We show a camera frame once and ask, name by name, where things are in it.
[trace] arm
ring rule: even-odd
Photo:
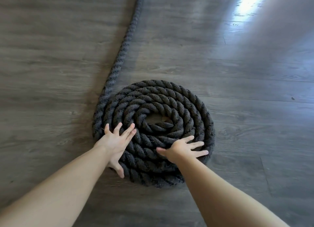
[[[136,129],[132,124],[119,136],[121,126],[119,123],[111,133],[107,124],[105,135],[91,150],[6,208],[0,215],[0,227],[72,226],[106,166],[124,177],[118,160]]]
[[[192,151],[204,145],[187,144],[193,138],[180,139],[170,149],[157,148],[157,152],[178,166],[207,226],[288,227],[261,203],[198,161],[196,158],[208,151]]]

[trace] gray wood floor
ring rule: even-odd
[[[91,118],[135,0],[0,0],[0,208],[92,147]],[[115,91],[164,79],[206,103],[209,167],[314,226],[313,0],[145,0]],[[204,226],[186,186],[106,170],[75,226]]]

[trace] rope coil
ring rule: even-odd
[[[132,182],[162,187],[184,182],[177,166],[156,152],[156,147],[169,148],[180,138],[194,135],[194,142],[203,141],[196,151],[208,150],[209,154],[198,158],[206,163],[214,148],[214,123],[205,104],[191,91],[172,82],[148,80],[131,84],[110,99],[112,87],[121,70],[128,47],[137,25],[143,0],[136,0],[131,23],[124,36],[116,60],[101,92],[93,121],[93,136],[99,140],[103,127],[109,123],[123,126],[120,134],[132,123],[137,132],[120,158],[124,175]],[[149,114],[161,114],[169,120],[148,124]]]

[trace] twisted rope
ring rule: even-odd
[[[205,104],[191,91],[172,82],[136,82],[109,100],[139,20],[142,4],[143,0],[136,0],[131,23],[99,97],[94,113],[93,136],[96,141],[99,140],[104,135],[103,128],[107,123],[113,128],[122,122],[120,134],[135,123],[137,132],[119,160],[124,175],[132,182],[162,187],[184,182],[184,179],[177,166],[159,155],[156,147],[169,148],[176,140],[194,135],[194,142],[204,142],[204,146],[196,150],[209,151],[208,155],[198,158],[205,164],[214,148],[215,131]],[[154,113],[168,120],[148,124],[145,118]]]

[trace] coiled rope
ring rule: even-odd
[[[99,97],[93,118],[93,136],[99,140],[107,123],[114,128],[122,122],[120,133],[135,123],[137,133],[119,160],[124,175],[132,182],[162,187],[184,182],[184,179],[177,166],[159,155],[156,147],[169,148],[176,140],[194,135],[193,142],[204,142],[204,146],[195,150],[209,151],[208,155],[198,158],[206,163],[214,148],[215,131],[205,104],[191,91],[172,82],[136,82],[110,98],[142,5],[143,0],[136,0],[131,23]],[[148,124],[145,118],[149,114],[161,114],[168,120]]]

